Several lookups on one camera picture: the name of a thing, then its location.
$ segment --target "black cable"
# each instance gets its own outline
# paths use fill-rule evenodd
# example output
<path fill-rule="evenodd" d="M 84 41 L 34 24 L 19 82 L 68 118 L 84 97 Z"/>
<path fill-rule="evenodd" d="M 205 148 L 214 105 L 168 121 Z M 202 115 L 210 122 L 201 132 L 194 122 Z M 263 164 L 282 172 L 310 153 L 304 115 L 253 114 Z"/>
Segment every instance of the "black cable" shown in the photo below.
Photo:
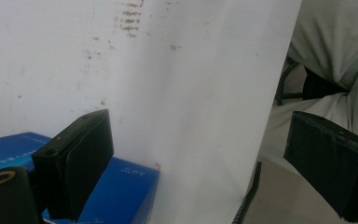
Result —
<path fill-rule="evenodd" d="M 257 162 L 257 166 L 255 167 L 255 175 L 254 175 L 252 187 L 251 189 L 249 189 L 249 192 L 246 194 L 245 198 L 243 199 L 242 204 L 238 209 L 237 215 L 235 215 L 234 220 L 232 221 L 231 224 L 241 224 L 243 222 L 243 219 L 246 216 L 249 206 L 251 205 L 252 200 L 255 197 L 255 194 L 257 193 L 258 183 L 260 182 L 261 164 L 262 164 L 261 161 Z"/>

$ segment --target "white paper sheet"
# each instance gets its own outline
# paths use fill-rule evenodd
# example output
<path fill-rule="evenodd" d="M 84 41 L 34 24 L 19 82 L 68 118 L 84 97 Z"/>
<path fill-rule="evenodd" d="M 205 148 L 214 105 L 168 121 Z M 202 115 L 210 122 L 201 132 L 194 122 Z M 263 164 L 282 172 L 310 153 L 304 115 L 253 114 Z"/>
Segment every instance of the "white paper sheet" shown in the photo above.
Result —
<path fill-rule="evenodd" d="M 161 168 L 151 223 L 229 223 L 299 5 L 0 1 L 0 136 L 109 108 L 115 155 Z"/>

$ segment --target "blue cardboard box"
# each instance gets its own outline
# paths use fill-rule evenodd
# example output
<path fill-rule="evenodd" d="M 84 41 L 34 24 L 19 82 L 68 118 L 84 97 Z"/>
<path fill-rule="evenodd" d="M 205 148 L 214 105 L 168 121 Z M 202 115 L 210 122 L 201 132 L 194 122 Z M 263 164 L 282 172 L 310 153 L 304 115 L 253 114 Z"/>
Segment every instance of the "blue cardboard box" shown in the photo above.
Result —
<path fill-rule="evenodd" d="M 0 169 L 25 165 L 32 169 L 31 155 L 49 140 L 36 133 L 21 133 L 0 138 Z M 147 223 L 153 207 L 159 171 L 112 158 L 94 191 L 89 196 L 79 223 Z M 43 218 L 50 220 L 48 211 Z M 73 223 L 70 220 L 51 220 Z"/>
<path fill-rule="evenodd" d="M 37 133 L 19 133 L 0 137 L 0 169 L 31 161 L 31 155 L 50 138 Z"/>

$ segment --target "white cloth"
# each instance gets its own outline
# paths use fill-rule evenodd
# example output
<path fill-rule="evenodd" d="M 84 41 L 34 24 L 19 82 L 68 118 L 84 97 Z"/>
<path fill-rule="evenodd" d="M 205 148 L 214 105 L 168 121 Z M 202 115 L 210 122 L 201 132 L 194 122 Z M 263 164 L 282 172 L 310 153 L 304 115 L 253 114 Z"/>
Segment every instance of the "white cloth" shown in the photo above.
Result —
<path fill-rule="evenodd" d="M 288 56 L 350 91 L 272 108 L 259 157 L 291 169 L 282 155 L 294 110 L 358 134 L 358 1 L 303 0 Z"/>

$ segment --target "ink marks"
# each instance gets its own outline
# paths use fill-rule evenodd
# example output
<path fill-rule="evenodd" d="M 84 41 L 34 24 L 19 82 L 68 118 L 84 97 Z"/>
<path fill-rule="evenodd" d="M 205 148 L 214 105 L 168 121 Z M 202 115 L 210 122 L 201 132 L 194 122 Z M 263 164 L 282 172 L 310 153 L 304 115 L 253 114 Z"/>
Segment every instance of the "ink marks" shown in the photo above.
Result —
<path fill-rule="evenodd" d="M 141 23 L 144 0 L 122 0 L 116 2 L 115 30 L 121 30 L 129 38 L 135 38 Z"/>

